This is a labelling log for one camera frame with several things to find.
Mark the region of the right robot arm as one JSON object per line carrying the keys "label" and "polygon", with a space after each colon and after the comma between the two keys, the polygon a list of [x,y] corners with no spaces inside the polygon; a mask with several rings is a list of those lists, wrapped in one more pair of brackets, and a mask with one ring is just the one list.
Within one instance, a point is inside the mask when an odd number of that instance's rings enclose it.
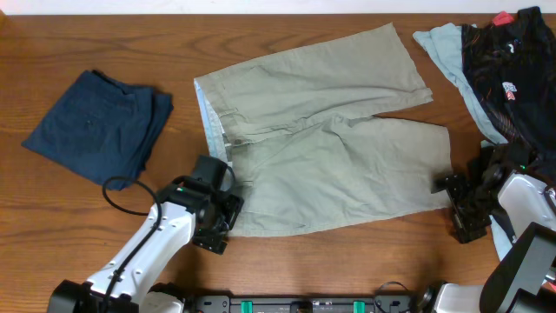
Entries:
{"label": "right robot arm", "polygon": [[437,179],[459,243],[500,230],[500,264],[482,285],[439,283],[416,302],[419,312],[553,312],[555,188],[532,173],[529,150],[516,143],[485,147],[470,174]]}

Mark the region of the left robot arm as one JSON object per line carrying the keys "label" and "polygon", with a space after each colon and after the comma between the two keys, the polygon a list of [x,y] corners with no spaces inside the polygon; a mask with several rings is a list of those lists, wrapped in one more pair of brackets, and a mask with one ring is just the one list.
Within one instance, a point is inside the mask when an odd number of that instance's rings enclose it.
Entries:
{"label": "left robot arm", "polygon": [[199,156],[191,175],[151,191],[145,222],[123,248],[83,283],[62,281],[52,292],[50,312],[180,312],[182,299],[154,287],[170,259],[194,244],[217,255],[226,247],[243,200],[234,195],[231,166]]}

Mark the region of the khaki green shorts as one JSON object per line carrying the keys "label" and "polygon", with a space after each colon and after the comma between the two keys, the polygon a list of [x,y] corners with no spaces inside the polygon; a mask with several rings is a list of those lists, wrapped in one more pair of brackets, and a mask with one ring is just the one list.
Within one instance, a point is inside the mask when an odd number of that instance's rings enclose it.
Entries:
{"label": "khaki green shorts", "polygon": [[451,169],[445,127],[396,119],[433,99],[395,27],[197,77],[209,153],[244,199],[234,236],[296,236],[428,210]]}

